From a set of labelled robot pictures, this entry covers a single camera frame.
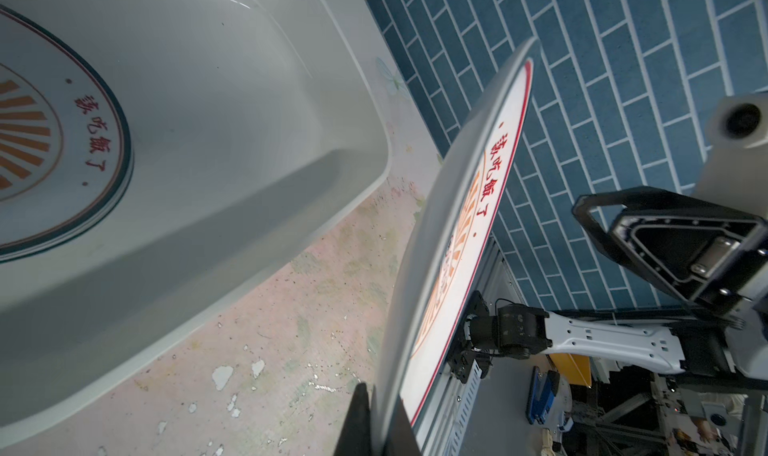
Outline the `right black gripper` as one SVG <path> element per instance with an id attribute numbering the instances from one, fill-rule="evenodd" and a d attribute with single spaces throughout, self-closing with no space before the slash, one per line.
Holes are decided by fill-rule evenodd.
<path id="1" fill-rule="evenodd" d="M 583 195 L 595 248 L 658 290 L 767 336 L 765 219 L 651 187 Z"/>

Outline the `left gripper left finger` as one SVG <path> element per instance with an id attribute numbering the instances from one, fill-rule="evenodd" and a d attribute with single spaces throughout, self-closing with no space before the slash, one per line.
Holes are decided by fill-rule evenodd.
<path id="1" fill-rule="evenodd" d="M 355 386 L 334 456 L 371 456 L 371 402 L 364 382 Z"/>

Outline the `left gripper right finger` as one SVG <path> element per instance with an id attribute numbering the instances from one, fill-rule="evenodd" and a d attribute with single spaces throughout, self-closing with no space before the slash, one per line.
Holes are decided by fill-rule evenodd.
<path id="1" fill-rule="evenodd" d="M 392 417 L 384 447 L 385 456 L 421 456 L 415 433 L 405 411 L 403 402 L 398 400 Z"/>

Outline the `orange sunburst plate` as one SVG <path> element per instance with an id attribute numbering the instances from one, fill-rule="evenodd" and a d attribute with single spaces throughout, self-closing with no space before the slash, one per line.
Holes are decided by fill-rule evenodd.
<path id="1" fill-rule="evenodd" d="M 60 38 L 1 9 L 1 260 L 52 250 L 125 194 L 134 147 L 94 68 Z"/>
<path id="2" fill-rule="evenodd" d="M 484 90 L 453 141 L 399 268 L 371 402 L 371 452 L 397 413 L 413 423 L 451 345 L 492 232 L 530 102 L 539 54 L 526 40 Z"/>

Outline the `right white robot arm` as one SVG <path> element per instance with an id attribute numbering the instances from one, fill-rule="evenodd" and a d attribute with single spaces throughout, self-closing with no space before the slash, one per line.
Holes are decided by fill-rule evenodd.
<path id="1" fill-rule="evenodd" d="M 603 256 L 677 299 L 680 310 L 584 320 L 509 303 L 465 317 L 465 356 L 573 354 L 690 385 L 766 389 L 763 217 L 650 187 L 581 196 L 573 215 Z"/>

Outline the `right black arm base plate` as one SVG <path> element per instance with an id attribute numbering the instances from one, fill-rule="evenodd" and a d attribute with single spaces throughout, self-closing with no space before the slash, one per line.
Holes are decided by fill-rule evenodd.
<path id="1" fill-rule="evenodd" d="M 487 376 L 492 366 L 491 356 L 476 350 L 469 336 L 469 322 L 476 317 L 486 317 L 489 315 L 490 312 L 482 298 L 482 293 L 474 290 L 470 294 L 461 314 L 459 325 L 446 356 L 446 362 L 450 367 L 451 375 L 462 384 L 468 383 L 474 363 L 480 369 L 481 379 Z"/>

